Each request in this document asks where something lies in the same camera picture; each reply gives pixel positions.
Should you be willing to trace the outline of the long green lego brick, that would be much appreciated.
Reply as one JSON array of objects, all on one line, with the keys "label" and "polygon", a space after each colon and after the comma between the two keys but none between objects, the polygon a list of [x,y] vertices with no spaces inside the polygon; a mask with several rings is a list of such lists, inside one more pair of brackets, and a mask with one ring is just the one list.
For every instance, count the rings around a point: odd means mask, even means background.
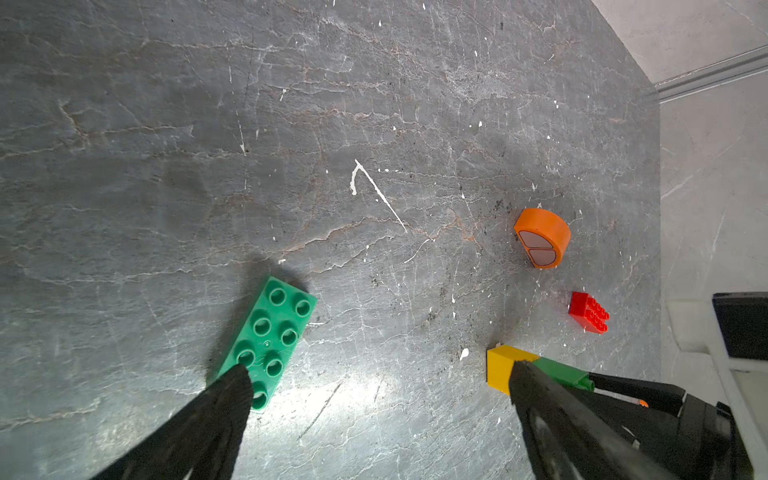
[{"label": "long green lego brick", "polygon": [[251,408],[264,410],[278,388],[316,303],[317,299],[309,293],[268,277],[209,380],[217,380],[236,365],[244,366],[253,387]]}]

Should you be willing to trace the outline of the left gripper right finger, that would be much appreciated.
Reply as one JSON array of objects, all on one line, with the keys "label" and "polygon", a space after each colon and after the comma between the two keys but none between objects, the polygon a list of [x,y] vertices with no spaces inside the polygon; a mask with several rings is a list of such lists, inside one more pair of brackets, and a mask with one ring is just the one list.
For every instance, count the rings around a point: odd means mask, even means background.
[{"label": "left gripper right finger", "polygon": [[508,386],[537,479],[666,477],[664,468],[532,363],[517,361]]}]

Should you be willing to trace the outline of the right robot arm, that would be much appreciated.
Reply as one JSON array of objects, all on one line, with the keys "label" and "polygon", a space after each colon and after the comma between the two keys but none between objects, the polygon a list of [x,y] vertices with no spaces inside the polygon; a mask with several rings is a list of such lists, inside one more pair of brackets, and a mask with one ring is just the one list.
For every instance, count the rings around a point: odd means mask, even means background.
[{"label": "right robot arm", "polygon": [[591,408],[678,479],[766,478],[766,293],[672,300],[667,311],[678,347],[712,360],[727,400],[710,404],[675,385],[593,373]]}]

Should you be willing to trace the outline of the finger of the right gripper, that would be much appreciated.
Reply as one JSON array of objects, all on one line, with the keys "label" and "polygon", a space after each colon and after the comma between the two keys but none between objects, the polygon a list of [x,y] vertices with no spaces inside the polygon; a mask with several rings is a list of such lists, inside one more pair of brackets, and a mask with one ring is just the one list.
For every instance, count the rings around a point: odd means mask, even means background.
[{"label": "finger of the right gripper", "polygon": [[588,376],[597,389],[642,400],[649,408],[674,416],[678,415],[686,395],[684,389],[667,383],[630,379],[595,372],[590,372]]}]

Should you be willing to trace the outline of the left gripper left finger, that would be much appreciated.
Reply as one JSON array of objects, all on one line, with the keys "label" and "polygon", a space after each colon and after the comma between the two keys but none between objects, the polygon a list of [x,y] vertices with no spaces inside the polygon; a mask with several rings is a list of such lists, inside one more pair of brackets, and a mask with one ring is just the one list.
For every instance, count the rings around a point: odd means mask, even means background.
[{"label": "left gripper left finger", "polygon": [[230,479],[251,409],[246,368],[235,365],[97,479]]}]

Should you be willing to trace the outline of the yellow lego brick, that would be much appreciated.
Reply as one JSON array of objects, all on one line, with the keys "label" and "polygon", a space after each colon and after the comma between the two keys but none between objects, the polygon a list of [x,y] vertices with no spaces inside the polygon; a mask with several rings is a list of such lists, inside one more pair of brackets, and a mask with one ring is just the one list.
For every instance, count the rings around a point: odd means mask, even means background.
[{"label": "yellow lego brick", "polygon": [[487,383],[505,395],[510,394],[509,379],[517,361],[535,362],[538,355],[508,345],[499,345],[487,351]]}]

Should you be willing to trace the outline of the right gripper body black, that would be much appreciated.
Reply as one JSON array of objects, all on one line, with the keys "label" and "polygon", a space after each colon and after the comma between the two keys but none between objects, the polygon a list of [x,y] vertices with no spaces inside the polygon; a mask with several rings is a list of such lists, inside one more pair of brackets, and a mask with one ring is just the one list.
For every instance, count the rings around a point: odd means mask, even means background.
[{"label": "right gripper body black", "polygon": [[663,456],[680,479],[752,479],[753,466],[731,409],[688,394]]}]

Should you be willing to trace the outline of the red lego brick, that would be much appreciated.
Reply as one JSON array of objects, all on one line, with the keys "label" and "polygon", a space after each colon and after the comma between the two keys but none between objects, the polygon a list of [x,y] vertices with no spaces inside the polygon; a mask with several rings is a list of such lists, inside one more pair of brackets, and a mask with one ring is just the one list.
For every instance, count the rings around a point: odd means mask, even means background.
[{"label": "red lego brick", "polygon": [[608,331],[606,322],[610,319],[610,314],[585,292],[572,293],[568,313],[588,332],[602,335]]}]

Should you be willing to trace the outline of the small green lego brick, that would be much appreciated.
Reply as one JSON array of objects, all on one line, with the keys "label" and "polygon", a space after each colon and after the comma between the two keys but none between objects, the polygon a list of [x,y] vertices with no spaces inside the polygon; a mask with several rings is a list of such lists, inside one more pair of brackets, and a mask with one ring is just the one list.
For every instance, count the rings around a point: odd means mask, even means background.
[{"label": "small green lego brick", "polygon": [[534,360],[533,365],[560,385],[589,392],[595,389],[595,384],[587,371],[545,357]]}]

